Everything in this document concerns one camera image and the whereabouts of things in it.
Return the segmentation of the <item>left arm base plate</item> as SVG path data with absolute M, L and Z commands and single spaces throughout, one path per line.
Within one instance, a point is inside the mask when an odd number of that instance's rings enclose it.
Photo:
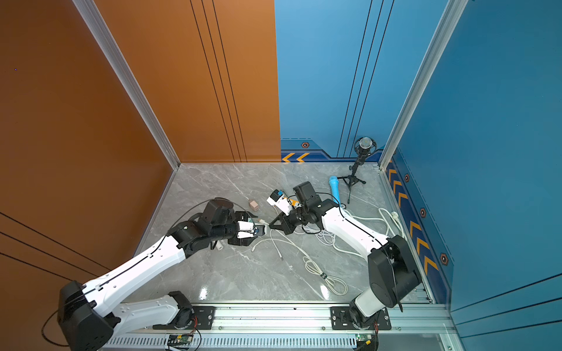
M 212 329 L 216 308 L 214 306 L 195 306 L 181 309 L 177 316 L 166 325 L 154 325 L 154 330 L 194 330 L 207 331 Z

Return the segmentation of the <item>orange power strip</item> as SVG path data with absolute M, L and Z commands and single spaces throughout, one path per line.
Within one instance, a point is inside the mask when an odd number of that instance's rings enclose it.
M 300 203 L 298 200 L 296 200 L 295 198 L 292 198 L 292 197 L 289 198 L 289 197 L 288 197 L 288 198 L 287 198 L 287 201 L 291 204 L 291 206 L 292 206 L 293 208 L 301 207 L 301 203 Z

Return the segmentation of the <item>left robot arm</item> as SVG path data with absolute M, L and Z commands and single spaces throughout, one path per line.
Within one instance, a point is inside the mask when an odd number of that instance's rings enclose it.
M 182 292 L 137 303 L 125 300 L 155 276 L 219 241 L 247 246 L 266 233 L 256 215 L 235 211 L 225 198 L 203 204 L 203 212 L 178 219 L 156 244 L 126 263 L 84 284 L 71 281 L 60 290 L 56 318 L 71 350 L 99 350 L 114 336 L 145 327 L 196 329 L 193 305 Z

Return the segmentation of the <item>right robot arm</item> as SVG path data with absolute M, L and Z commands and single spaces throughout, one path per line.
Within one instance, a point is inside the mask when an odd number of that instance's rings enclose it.
M 343 240 L 367 262 L 368 288 L 350 303 L 350 319 L 356 328 L 373 327 L 380 311 L 400 306 L 422 283 L 417 260 L 401 235 L 389 237 L 368 228 L 345 214 L 333 195 L 321 199 L 308 181 L 294 191 L 297 206 L 280 190 L 267 198 L 267 203 L 280 211 L 270 228 L 290 235 L 298 226 L 316 225 Z

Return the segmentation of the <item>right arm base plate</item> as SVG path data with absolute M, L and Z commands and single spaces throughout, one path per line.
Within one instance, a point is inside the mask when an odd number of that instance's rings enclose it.
M 387 309 L 365 317 L 356 307 L 342 306 L 330 308 L 332 329 L 336 331 L 390 331 L 392 324 Z

